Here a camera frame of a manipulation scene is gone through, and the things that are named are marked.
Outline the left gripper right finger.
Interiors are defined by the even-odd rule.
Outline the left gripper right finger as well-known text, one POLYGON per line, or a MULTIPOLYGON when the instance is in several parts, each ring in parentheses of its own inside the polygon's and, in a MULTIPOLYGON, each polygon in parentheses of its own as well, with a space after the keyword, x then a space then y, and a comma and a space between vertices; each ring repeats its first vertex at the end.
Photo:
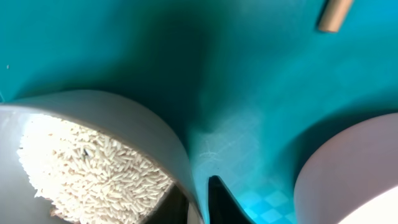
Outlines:
POLYGON ((253 224, 217 175, 208 180, 208 210, 211 224, 253 224))

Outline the cooked white rice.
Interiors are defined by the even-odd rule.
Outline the cooked white rice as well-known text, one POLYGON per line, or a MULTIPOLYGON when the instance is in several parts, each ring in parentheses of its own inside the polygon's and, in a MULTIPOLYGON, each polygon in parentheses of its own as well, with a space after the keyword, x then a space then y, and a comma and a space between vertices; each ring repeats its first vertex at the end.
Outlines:
POLYGON ((70 223, 140 223, 174 183, 129 146, 44 114, 27 120, 17 154, 36 197, 70 223))

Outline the grey bowl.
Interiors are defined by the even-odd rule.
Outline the grey bowl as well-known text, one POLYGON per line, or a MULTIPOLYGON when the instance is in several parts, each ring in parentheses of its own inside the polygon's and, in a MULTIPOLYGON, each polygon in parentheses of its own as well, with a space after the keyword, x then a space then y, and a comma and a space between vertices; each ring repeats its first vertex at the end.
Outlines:
POLYGON ((35 114, 47 114, 101 131, 158 163, 186 196, 189 223, 203 223, 188 154, 174 131, 151 110, 123 96, 73 90, 1 103, 1 223, 62 223, 34 189, 16 150, 35 114))

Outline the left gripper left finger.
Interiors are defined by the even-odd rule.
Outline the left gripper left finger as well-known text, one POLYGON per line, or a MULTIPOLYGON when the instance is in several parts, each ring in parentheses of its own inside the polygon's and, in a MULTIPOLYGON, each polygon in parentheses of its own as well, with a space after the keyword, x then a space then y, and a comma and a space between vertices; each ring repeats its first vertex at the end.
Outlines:
POLYGON ((143 224, 187 224, 189 202, 181 190, 173 185, 143 224))

